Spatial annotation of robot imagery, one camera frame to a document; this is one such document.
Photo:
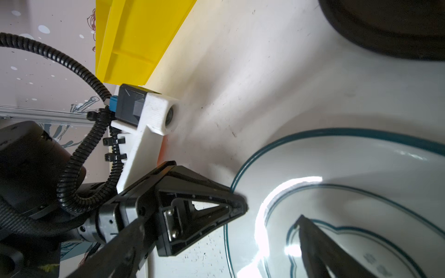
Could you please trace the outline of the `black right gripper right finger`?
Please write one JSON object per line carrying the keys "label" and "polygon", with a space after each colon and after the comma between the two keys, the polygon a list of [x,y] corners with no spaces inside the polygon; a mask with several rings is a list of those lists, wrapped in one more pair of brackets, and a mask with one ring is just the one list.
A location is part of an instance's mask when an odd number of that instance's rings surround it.
{"label": "black right gripper right finger", "polygon": [[375,277],[304,215],[295,227],[299,229],[302,261],[309,278]]}

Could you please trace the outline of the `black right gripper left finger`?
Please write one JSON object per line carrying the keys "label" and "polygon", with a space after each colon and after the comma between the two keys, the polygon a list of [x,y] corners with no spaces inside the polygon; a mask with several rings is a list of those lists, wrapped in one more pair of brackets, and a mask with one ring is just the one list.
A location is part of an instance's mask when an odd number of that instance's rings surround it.
{"label": "black right gripper left finger", "polygon": [[69,275],[71,278],[135,278],[156,242],[152,221],[138,218],[92,258]]}

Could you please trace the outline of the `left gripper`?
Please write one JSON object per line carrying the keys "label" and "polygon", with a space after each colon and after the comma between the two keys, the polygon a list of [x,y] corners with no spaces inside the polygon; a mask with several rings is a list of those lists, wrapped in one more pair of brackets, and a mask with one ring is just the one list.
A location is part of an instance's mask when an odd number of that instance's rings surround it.
{"label": "left gripper", "polygon": [[227,186],[167,161],[93,211],[77,231],[85,241],[108,243],[133,221],[148,220],[157,207],[161,257],[179,255],[248,211],[246,199]]}

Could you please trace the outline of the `white plate black flower outline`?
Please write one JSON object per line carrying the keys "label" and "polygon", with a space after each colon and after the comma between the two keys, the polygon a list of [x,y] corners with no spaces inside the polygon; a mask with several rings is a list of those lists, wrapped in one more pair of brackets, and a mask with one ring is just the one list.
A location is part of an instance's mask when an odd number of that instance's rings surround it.
{"label": "white plate black flower outline", "polygon": [[445,275],[445,146],[332,128],[252,155],[231,191],[248,212],[224,227],[233,278],[304,278],[301,216],[379,278]]}

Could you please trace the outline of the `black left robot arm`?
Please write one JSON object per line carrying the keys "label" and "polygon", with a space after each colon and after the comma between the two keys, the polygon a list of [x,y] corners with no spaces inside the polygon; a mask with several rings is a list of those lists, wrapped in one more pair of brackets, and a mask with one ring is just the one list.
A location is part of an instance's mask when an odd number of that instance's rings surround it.
{"label": "black left robot arm", "polygon": [[56,278],[64,242],[95,246],[74,278],[135,278],[248,210],[244,197],[169,161],[100,207],[69,215],[56,178],[69,154],[33,121],[1,129],[1,276]]}

